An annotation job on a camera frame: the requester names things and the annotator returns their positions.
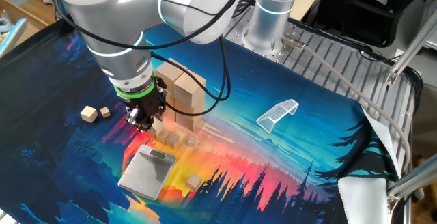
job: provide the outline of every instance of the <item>white mesh part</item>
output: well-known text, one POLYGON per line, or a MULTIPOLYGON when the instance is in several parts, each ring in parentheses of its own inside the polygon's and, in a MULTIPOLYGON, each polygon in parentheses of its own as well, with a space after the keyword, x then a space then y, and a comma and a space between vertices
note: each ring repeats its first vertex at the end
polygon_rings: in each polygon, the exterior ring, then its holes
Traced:
POLYGON ((294 100, 281 102, 269 109, 257 119, 257 123, 269 134, 272 132, 274 125, 282 119, 287 113, 294 115, 299 104, 294 100))

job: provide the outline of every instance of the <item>white robot link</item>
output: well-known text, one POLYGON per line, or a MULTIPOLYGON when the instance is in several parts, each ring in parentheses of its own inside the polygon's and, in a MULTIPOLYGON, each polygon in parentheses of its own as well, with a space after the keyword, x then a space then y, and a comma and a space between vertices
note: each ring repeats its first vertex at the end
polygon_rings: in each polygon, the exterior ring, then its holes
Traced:
POLYGON ((128 107, 126 120, 140 131, 148 130, 155 115, 165 110, 165 87, 154 78, 151 47, 144 31, 166 23, 182 36, 189 36, 215 19, 215 23, 190 40, 208 44, 229 24, 238 0, 63 0, 71 17, 82 29, 119 44, 108 44, 82 33, 102 71, 120 100, 128 107))

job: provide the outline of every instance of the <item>black chair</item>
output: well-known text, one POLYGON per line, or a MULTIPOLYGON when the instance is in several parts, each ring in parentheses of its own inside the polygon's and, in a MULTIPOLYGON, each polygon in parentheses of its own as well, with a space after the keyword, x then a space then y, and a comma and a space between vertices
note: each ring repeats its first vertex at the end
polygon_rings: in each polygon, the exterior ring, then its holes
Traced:
POLYGON ((313 21, 341 36, 377 47, 388 47, 396 38, 399 19, 414 0, 321 0, 313 21))

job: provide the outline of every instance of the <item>wooden block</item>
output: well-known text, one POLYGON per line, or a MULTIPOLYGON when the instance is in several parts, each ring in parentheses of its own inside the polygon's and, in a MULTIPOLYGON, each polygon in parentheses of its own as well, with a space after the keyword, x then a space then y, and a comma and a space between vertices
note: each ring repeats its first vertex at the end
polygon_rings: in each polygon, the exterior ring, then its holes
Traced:
POLYGON ((195 137, 190 137, 190 139, 188 139, 186 144, 188 146, 195 147, 196 146, 196 142, 197 142, 197 139, 195 137))
POLYGON ((164 128, 159 134, 155 134, 156 140, 163 143, 165 145, 165 141, 167 140, 167 136, 169 136, 170 131, 164 128))
POLYGON ((97 118, 97 110, 93 107, 86 106, 81 112, 82 120, 93 123, 97 118))
POLYGON ((181 102, 180 100, 176 100, 175 101, 175 106, 176 109, 186 112, 186 113, 201 113, 202 111, 205 111, 205 99, 201 99, 199 100, 199 102, 197 104, 194 105, 194 107, 190 107, 186 104, 184 104, 183 102, 181 102))
POLYGON ((159 135, 164 130, 164 124, 162 121, 155 117, 152 128, 155 131, 155 135, 159 135))
POLYGON ((170 134, 165 139, 165 144, 169 147, 175 149, 179 144, 180 136, 174 132, 170 132, 170 134))
POLYGON ((202 183, 202 179, 199 178, 199 176, 192 174, 186 181, 186 187, 188 187, 192 191, 197 191, 201 183, 202 183))
POLYGON ((146 133, 147 135, 149 135, 150 138, 152 139, 156 138, 155 130, 153 128, 150 128, 146 133))
POLYGON ((108 107, 103 107, 103 108, 101 108, 101 109, 100 109, 100 112, 101 112, 103 118, 106 118, 106 117, 111 116, 111 113, 109 113, 109 109, 108 109, 108 107))
POLYGON ((174 83, 184 72, 171 64, 163 63, 155 70, 155 73, 156 76, 162 78, 165 85, 167 85, 165 91, 173 95, 174 83))
MULTIPOLYGON (((206 80, 190 71, 199 82, 205 86, 206 80)), ((181 75, 174 83, 174 97, 186 106, 194 107, 200 100, 205 100, 205 92, 187 74, 181 75)))
POLYGON ((182 64, 180 64, 178 61, 176 61, 176 60, 174 60, 172 58, 169 58, 169 60, 172 61, 175 64, 179 64, 181 67, 183 67, 183 69, 187 70, 187 68, 185 66, 183 66, 182 64))
POLYGON ((176 113, 176 123, 191 131, 194 131, 194 129, 197 127, 197 125, 199 125, 202 119, 203 116, 187 117, 185 115, 176 113))
MULTIPOLYGON (((171 94, 167 94, 167 96, 165 97, 165 101, 167 101, 167 103, 169 103, 173 107, 176 106, 176 100, 171 94)), ((165 108, 164 116, 172 121, 176 121, 176 112, 169 107, 165 108)))

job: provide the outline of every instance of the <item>gray cable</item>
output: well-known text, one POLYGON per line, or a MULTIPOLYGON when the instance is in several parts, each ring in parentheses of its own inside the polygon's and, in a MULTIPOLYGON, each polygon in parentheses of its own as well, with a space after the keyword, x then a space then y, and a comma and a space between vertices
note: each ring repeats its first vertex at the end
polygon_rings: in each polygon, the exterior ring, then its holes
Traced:
POLYGON ((303 47, 300 47, 300 48, 311 53, 316 59, 318 59, 320 61, 320 63, 322 63, 324 66, 326 66, 332 73, 337 75, 337 77, 341 81, 346 83, 346 85, 348 85, 348 87, 350 87, 350 89, 352 89, 356 94, 358 94, 358 96, 360 96, 360 98, 362 98, 365 102, 367 102, 367 104, 369 104, 371 107, 373 107, 382 117, 384 117, 385 119, 387 119, 387 121, 390 122, 390 124, 395 128, 396 132, 399 133, 399 136, 400 136, 401 141, 402 141, 402 145, 405 149, 406 162, 404 163, 403 171, 407 170, 407 168, 411 162, 411 149, 410 149, 410 144, 409 144, 404 132, 399 127, 399 125, 397 125, 397 123, 390 117, 390 115, 388 115, 378 105, 376 105, 370 99, 368 99, 368 97, 366 97, 362 92, 360 92, 360 90, 358 90, 353 84, 351 84, 351 82, 349 82, 349 80, 347 80, 343 75, 340 74, 340 72, 338 72, 330 64, 328 64, 322 57, 320 57, 317 53, 315 53, 315 51, 311 50, 310 48, 308 48, 305 45, 303 47))

